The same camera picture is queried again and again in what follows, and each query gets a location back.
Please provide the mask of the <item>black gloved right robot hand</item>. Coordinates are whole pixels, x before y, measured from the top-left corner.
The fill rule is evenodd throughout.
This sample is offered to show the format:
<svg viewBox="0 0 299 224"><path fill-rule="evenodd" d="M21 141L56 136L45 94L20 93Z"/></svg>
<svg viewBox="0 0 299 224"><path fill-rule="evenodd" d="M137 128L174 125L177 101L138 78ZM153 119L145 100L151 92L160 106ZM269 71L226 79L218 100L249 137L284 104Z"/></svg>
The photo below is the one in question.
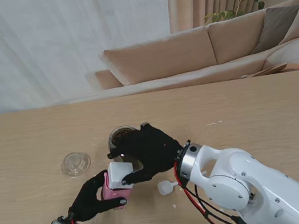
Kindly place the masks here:
<svg viewBox="0 0 299 224"><path fill-rule="evenodd" d="M143 165L142 169L122 179L122 184L130 185L150 181L157 173L173 168L181 149L183 147L177 140L149 123L144 123L139 130L128 131L119 137L107 156L114 159L124 154Z"/></svg>

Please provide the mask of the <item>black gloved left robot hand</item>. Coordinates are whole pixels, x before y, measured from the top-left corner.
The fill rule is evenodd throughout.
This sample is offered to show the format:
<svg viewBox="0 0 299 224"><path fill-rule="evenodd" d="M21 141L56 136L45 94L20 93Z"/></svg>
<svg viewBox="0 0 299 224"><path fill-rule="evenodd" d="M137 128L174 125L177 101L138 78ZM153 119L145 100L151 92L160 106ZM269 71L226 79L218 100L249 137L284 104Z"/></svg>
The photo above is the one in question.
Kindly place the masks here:
<svg viewBox="0 0 299 224"><path fill-rule="evenodd" d="M78 196L68 209L68 213L74 221L85 222L93 219L99 213L127 204L127 200L123 197L98 200L97 192L105 183L106 172L107 170L101 171L83 184Z"/></svg>

